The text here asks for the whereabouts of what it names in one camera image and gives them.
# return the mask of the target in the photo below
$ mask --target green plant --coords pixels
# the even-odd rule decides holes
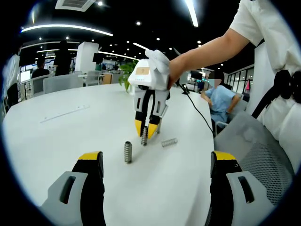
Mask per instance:
[[[124,87],[126,88],[126,92],[127,92],[127,89],[130,85],[130,83],[128,82],[128,77],[130,77],[131,73],[135,69],[136,64],[137,64],[137,61],[120,66],[120,69],[123,70],[123,76],[120,76],[118,81],[119,81],[119,84],[121,86],[124,83]]]

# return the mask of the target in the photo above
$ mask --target compression spring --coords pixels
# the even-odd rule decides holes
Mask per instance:
[[[132,161],[132,144],[129,141],[124,144],[124,161],[128,164]]]
[[[146,146],[147,144],[147,133],[148,133],[148,128],[147,126],[144,126],[142,136],[141,136],[141,144],[143,146]]]
[[[174,138],[174,139],[162,141],[161,145],[162,145],[162,147],[167,147],[167,146],[170,146],[170,145],[174,145],[176,143],[178,143],[178,139]]]

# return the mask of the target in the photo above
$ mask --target orange label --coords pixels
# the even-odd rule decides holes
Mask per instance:
[[[149,67],[137,67],[136,74],[149,74]]]

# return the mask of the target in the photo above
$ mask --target air vent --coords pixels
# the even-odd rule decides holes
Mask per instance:
[[[55,9],[85,12],[96,0],[58,0]]]

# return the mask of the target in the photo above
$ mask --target black ceiling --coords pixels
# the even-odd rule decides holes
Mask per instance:
[[[110,32],[113,36],[72,28],[41,28],[21,33],[24,45],[38,42],[58,41],[69,36],[69,41],[91,41],[99,43],[102,51],[116,54],[127,54],[130,57],[143,58],[144,50],[133,45],[141,44],[149,49],[159,49],[172,59],[176,53],[169,48],[176,48],[184,53],[197,48],[201,44],[223,35],[229,28],[237,12],[239,0],[194,0],[194,8],[199,27],[194,27],[185,0],[103,0],[103,6],[94,3],[86,12],[55,9],[56,0],[38,2],[33,8],[35,22],[31,13],[24,28],[40,24],[80,25]],[[43,45],[43,49],[57,48],[56,44]],[[40,46],[22,50],[21,58],[38,57]],[[254,46],[249,44],[240,54],[224,62],[224,66],[212,65],[208,68],[220,67],[230,73],[253,64]]]

